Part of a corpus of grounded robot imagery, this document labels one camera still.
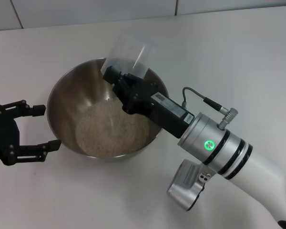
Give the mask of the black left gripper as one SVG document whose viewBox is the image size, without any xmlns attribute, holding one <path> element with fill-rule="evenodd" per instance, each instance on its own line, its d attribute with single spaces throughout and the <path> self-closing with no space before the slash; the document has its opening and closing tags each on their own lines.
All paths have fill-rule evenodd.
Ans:
<svg viewBox="0 0 286 229">
<path fill-rule="evenodd" d="M 30 146 L 20 146 L 20 134 L 15 118 L 43 116 L 45 105 L 30 107 L 26 100 L 0 105 L 0 160 L 6 166 L 16 163 L 44 162 L 49 152 L 58 151 L 61 140 Z"/>
</svg>

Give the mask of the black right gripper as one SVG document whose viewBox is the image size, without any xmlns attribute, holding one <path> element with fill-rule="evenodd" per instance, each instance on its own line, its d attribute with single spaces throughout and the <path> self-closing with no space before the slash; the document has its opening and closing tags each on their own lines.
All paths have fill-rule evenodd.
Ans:
<svg viewBox="0 0 286 229">
<path fill-rule="evenodd" d="M 158 98 L 152 98 L 159 92 L 158 85 L 145 81 L 133 74 L 124 74 L 113 66 L 107 67 L 103 79 L 112 85 L 112 91 L 122 102 L 122 109 L 129 115 L 144 115 L 167 132 L 181 138 L 189 124 L 184 121 L 189 112 L 180 117 L 166 108 Z"/>
</svg>

